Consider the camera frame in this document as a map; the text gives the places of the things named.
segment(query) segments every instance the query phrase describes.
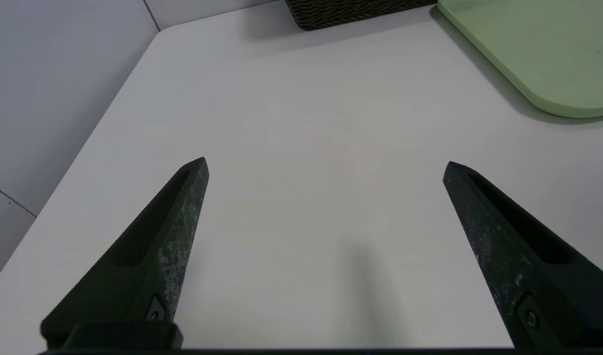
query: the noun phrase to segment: tile grout line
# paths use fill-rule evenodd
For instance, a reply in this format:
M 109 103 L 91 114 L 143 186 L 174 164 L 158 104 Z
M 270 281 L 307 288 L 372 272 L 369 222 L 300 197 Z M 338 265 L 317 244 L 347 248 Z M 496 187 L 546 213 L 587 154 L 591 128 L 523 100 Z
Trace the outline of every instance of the tile grout line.
M 150 17 L 152 17 L 152 22 L 154 22 L 154 25 L 157 27 L 157 31 L 161 32 L 159 24 L 157 23 L 157 19 L 154 18 L 152 11 L 150 11 L 150 6 L 148 6 L 148 2 L 146 2 L 146 0 L 143 0 L 143 3 L 145 4 L 145 8 L 148 9 L 148 13 L 150 14 Z
M 31 214 L 34 218 L 36 218 L 36 215 L 33 214 L 29 209 L 27 209 L 24 205 L 21 205 L 19 202 L 17 202 L 17 200 L 14 200 L 13 198 L 11 198 L 10 195 L 6 194 L 1 189 L 0 189 L 0 194 L 2 194 L 3 196 L 5 196 L 6 198 L 8 198 L 8 200 L 11 200 L 15 204 L 17 204 L 19 207 L 21 207 L 22 209 L 24 209 L 27 213 Z

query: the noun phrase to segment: table surface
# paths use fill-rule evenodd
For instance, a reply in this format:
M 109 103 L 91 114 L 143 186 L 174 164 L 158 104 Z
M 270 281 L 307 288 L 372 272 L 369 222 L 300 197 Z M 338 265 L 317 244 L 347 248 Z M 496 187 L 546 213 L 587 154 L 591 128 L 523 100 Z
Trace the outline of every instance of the table surface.
M 273 2 L 154 39 L 0 274 L 0 355 L 200 156 L 185 347 L 511 346 L 449 160 L 603 268 L 603 120 L 531 106 L 436 7 L 302 32 Z

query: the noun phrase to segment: dark woven basket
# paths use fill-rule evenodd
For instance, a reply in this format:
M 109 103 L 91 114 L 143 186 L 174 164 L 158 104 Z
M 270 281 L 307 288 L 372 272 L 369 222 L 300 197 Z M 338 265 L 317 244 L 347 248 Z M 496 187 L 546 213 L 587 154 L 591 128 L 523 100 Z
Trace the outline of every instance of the dark woven basket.
M 364 20 L 437 3 L 437 0 L 286 0 L 295 22 L 306 31 Z

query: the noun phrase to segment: light green tray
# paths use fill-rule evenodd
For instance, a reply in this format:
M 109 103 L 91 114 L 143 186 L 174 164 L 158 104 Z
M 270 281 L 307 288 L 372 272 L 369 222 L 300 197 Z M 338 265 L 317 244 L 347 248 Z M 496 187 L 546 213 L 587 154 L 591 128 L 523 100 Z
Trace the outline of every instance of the light green tray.
M 439 0 L 439 9 L 536 107 L 603 115 L 603 0 Z

